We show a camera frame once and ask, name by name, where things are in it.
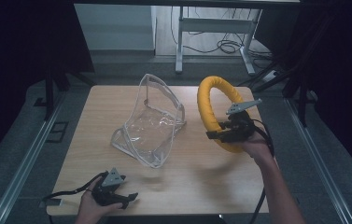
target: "wooden table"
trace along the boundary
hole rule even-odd
[[[185,106],[187,124],[176,135],[161,168],[143,166],[110,145],[112,133],[134,109],[138,87],[94,86],[53,191],[79,188],[116,167],[126,175],[117,193],[138,192],[138,197],[114,216],[253,213],[263,188],[258,166],[245,152],[230,153],[206,137],[196,103],[198,87],[170,89]],[[253,100],[249,88],[236,89],[245,101]],[[212,89],[211,105],[218,120],[227,119],[231,102],[225,94]],[[257,107],[248,112],[260,119]],[[76,215],[80,196],[62,196],[62,205],[48,206],[47,211],[52,216]],[[266,202],[260,211],[268,212]]]

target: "transparent bag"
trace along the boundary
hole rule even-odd
[[[134,110],[111,138],[111,145],[152,168],[161,167],[173,139],[185,121],[185,109],[158,77],[146,74],[140,82]]]

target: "white desk leg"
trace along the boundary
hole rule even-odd
[[[252,37],[254,36],[254,33],[255,33],[255,29],[257,28],[258,19],[260,18],[261,12],[262,12],[261,9],[257,9],[257,14],[255,15],[255,17],[251,21],[250,30],[248,31],[245,45],[240,48],[240,53],[242,54],[243,61],[245,62],[247,72],[251,76],[255,75],[255,70],[254,70],[254,67],[252,66],[252,62],[249,58],[248,50],[249,50],[249,47],[251,44]]]
[[[182,73],[182,54],[184,49],[182,47],[182,20],[183,20],[183,7],[179,8],[178,17],[178,44],[176,46],[176,73]]]

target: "yellow tube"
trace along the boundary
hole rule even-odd
[[[221,77],[206,77],[201,82],[198,89],[198,109],[202,118],[202,122],[209,132],[220,132],[221,127],[219,126],[218,121],[214,115],[213,107],[210,104],[210,91],[213,87],[225,93],[225,95],[233,103],[242,103],[243,98],[233,87],[233,85],[231,85],[231,83]],[[227,143],[221,143],[221,141],[218,139],[215,139],[214,141],[227,151],[234,153],[243,152],[243,149],[240,147],[232,146]]]

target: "white wall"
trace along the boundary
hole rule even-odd
[[[75,8],[90,50],[155,49],[155,7],[75,4]]]

